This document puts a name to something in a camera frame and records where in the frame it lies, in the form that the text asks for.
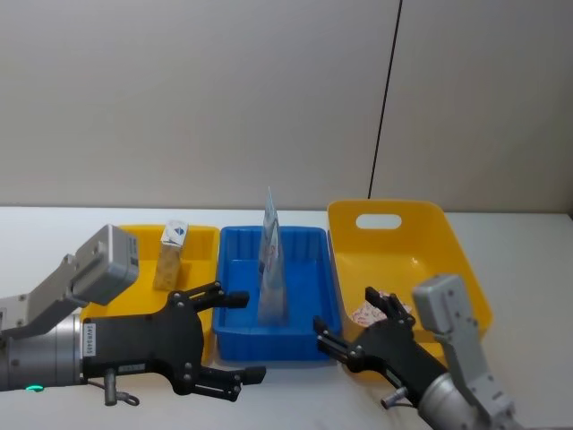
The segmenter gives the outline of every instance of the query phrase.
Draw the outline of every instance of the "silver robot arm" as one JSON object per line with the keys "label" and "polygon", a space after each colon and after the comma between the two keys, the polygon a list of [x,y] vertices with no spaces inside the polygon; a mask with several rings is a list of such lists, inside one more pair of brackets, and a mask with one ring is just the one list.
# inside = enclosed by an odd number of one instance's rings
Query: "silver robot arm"
{"label": "silver robot arm", "polygon": [[518,430],[512,399],[493,377],[477,320],[458,275],[426,280],[414,291],[422,326],[441,344],[449,372],[427,389],[418,413],[434,430]]}
{"label": "silver robot arm", "polygon": [[0,391],[81,383],[81,325],[71,313],[107,305],[138,274],[135,237],[107,225],[29,294],[0,299]]}

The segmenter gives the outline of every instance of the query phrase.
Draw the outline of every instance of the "gray wall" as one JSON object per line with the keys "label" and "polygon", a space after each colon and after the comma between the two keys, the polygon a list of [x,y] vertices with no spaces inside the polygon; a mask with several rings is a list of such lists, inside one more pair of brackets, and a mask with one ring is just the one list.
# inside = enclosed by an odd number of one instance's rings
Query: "gray wall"
{"label": "gray wall", "polygon": [[[0,204],[365,198],[398,0],[0,2]],[[573,3],[404,0],[372,197],[573,205]]]}

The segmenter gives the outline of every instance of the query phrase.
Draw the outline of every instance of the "yellow plastic bin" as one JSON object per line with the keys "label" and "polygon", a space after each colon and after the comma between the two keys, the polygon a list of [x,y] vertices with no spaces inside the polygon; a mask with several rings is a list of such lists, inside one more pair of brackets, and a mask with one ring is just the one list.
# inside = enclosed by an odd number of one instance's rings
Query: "yellow plastic bin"
{"label": "yellow plastic bin", "polygon": [[[84,318],[99,316],[152,314],[166,304],[169,292],[153,288],[160,239],[165,226],[121,226],[121,228],[138,239],[140,275],[133,285],[109,305],[88,305],[81,312],[82,321]],[[177,289],[185,291],[215,280],[217,276],[218,241],[218,228],[189,226],[184,250],[181,254]],[[214,336],[211,331],[212,310],[200,312],[199,317],[205,337],[202,360],[206,362],[210,359],[214,345]]]}
{"label": "yellow plastic bin", "polygon": [[[480,334],[483,336],[490,327],[492,311],[439,206],[430,202],[341,201],[331,203],[328,213],[338,305],[348,339],[355,339],[363,330],[351,321],[350,315],[363,304],[364,289],[374,287],[396,293],[412,308],[418,321],[414,327],[416,340],[443,362],[441,346],[422,328],[412,298],[414,287],[439,273],[458,273],[463,277]],[[358,227],[356,222],[362,215],[376,215],[379,223],[385,219],[384,227],[389,228]]]}

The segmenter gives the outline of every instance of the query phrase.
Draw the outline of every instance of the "basket handle hole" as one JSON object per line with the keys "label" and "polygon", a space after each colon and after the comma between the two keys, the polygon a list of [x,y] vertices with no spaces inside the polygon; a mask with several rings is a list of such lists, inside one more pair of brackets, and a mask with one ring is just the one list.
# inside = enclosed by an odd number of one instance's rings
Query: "basket handle hole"
{"label": "basket handle hole", "polygon": [[365,213],[356,219],[356,226],[371,230],[395,230],[402,225],[398,215],[390,213]]}

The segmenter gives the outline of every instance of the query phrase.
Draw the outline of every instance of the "table surface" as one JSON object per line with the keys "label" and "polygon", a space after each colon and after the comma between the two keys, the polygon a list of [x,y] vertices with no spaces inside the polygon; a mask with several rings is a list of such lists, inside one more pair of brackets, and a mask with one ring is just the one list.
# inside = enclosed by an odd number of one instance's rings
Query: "table surface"
{"label": "table surface", "polygon": [[[219,228],[260,225],[262,211],[0,208],[0,297],[32,290],[106,223],[168,219]],[[328,226],[324,211],[280,211],[279,219]],[[573,425],[573,222],[551,214],[450,213],[448,219],[490,301],[494,322],[483,347],[516,401],[517,418],[527,427]],[[429,428],[413,409],[381,408],[389,385],[359,383],[334,363],[270,365],[264,383],[245,387],[236,403],[177,396],[155,374],[119,378],[118,388],[137,395],[141,405],[106,408],[103,392],[90,386],[13,391],[0,393],[0,417],[21,430]]]}

